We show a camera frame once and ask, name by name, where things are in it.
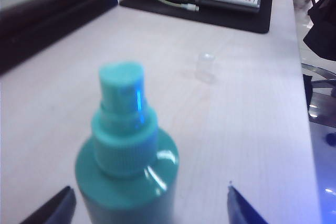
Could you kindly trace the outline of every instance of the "teal spray bottle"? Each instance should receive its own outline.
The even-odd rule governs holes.
[[[76,160],[76,180],[93,224],[171,224],[179,155],[148,106],[143,69],[103,66],[92,136]]]

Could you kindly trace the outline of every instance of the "shiny floor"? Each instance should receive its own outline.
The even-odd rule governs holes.
[[[312,3],[308,0],[293,0],[297,35],[299,40],[299,48],[302,63],[320,67],[336,73],[336,61],[325,60],[318,57],[312,52],[302,41],[309,29],[312,27],[307,11],[311,8]],[[313,80],[321,80],[321,77],[309,70],[303,70],[303,73],[313,76]],[[312,137],[312,146],[314,152],[314,160],[316,165],[317,182],[319,186],[320,205],[322,212],[323,224],[336,223],[336,146],[331,146],[326,142],[328,133],[336,132],[336,128],[326,126],[321,120],[316,120],[316,116],[320,118],[330,117],[330,111],[336,110],[336,98],[330,96],[331,89],[314,89],[311,107],[309,110],[310,130]],[[320,111],[318,115],[315,113],[313,103],[319,99],[323,99],[329,103],[329,110]],[[336,124],[336,119],[329,120]]]

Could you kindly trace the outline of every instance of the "ribbed cap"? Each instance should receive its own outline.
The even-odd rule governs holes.
[[[135,62],[103,66],[102,101],[92,119],[99,167],[111,176],[129,176],[156,158],[158,123],[143,90],[143,69]]]

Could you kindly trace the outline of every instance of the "black object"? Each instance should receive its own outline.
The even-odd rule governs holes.
[[[336,0],[319,0],[308,15],[314,25],[304,43],[319,57],[336,61]]]
[[[208,6],[200,6],[199,12],[190,12],[181,8],[167,6],[157,0],[123,0],[120,5],[212,25],[265,34],[269,31],[272,0],[261,0],[258,14]]]
[[[311,98],[313,96],[313,85],[311,84],[312,76],[303,75],[303,84],[304,84],[304,92],[306,93],[306,103],[307,103],[307,110],[309,110],[309,105],[311,102]]]
[[[227,210],[230,224],[267,224],[233,186],[229,186]]]
[[[21,224],[70,224],[75,207],[75,192],[67,186]]]
[[[330,146],[336,146],[336,133],[329,133],[325,139]]]
[[[0,13],[0,73],[118,4],[118,0],[32,0]]]

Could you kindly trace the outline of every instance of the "desk surface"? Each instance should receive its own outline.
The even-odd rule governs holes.
[[[215,82],[195,78],[213,54]],[[1,216],[19,223],[65,185],[98,107],[98,68],[136,60],[177,143],[177,224],[228,223],[230,181],[270,224],[320,223],[292,0],[266,35],[116,7],[2,76]]]

